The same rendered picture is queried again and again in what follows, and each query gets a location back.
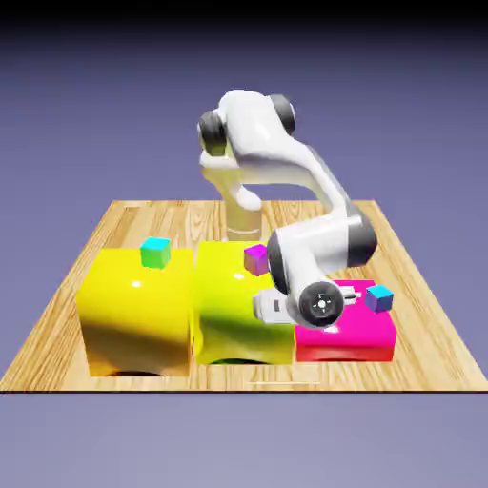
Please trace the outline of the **small blue cube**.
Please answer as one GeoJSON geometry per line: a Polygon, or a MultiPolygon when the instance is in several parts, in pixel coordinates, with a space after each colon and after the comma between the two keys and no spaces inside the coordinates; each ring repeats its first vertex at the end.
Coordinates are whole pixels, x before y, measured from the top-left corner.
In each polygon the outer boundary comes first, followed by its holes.
{"type": "Polygon", "coordinates": [[[366,289],[365,305],[375,313],[392,309],[394,294],[384,285],[374,285],[366,289]]]}

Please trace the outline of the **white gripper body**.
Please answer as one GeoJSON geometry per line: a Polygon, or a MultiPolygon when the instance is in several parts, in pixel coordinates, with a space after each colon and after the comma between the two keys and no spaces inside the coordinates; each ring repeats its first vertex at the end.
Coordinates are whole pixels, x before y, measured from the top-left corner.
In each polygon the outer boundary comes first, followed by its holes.
{"type": "Polygon", "coordinates": [[[276,288],[260,290],[253,296],[254,317],[267,325],[294,324],[286,300],[276,288]]]}

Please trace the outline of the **large pink box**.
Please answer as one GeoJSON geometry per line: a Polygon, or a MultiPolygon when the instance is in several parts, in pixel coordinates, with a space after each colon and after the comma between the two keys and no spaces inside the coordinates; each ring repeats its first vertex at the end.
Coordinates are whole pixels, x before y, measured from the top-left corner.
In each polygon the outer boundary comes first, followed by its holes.
{"type": "Polygon", "coordinates": [[[390,361],[393,359],[397,328],[390,311],[375,313],[365,305],[366,289],[373,280],[338,280],[361,294],[347,305],[338,321],[325,330],[295,327],[295,358],[313,361],[390,361]]]}

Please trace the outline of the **small green cube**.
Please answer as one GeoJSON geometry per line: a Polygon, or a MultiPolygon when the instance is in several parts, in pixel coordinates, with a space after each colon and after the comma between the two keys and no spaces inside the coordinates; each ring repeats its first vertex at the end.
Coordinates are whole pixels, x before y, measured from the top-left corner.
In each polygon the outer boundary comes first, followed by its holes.
{"type": "Polygon", "coordinates": [[[171,241],[169,238],[149,236],[140,247],[143,267],[164,269],[171,260],[171,241]]]}

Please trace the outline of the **large lime yellow box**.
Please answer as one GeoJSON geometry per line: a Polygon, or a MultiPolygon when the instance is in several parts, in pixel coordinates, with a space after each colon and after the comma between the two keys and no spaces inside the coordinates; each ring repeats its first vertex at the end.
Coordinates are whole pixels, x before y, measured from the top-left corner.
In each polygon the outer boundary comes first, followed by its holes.
{"type": "Polygon", "coordinates": [[[255,276],[244,265],[254,241],[202,241],[193,274],[193,350],[199,364],[222,361],[290,364],[295,326],[266,325],[254,316],[253,297],[270,289],[269,274],[255,276]]]}

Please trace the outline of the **small purple cube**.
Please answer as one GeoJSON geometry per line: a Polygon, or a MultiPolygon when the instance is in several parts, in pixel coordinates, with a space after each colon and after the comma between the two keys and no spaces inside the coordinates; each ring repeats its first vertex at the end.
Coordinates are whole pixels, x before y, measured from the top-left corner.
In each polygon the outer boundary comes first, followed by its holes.
{"type": "Polygon", "coordinates": [[[267,247],[255,244],[244,249],[244,267],[252,275],[261,276],[269,271],[267,247]]]}

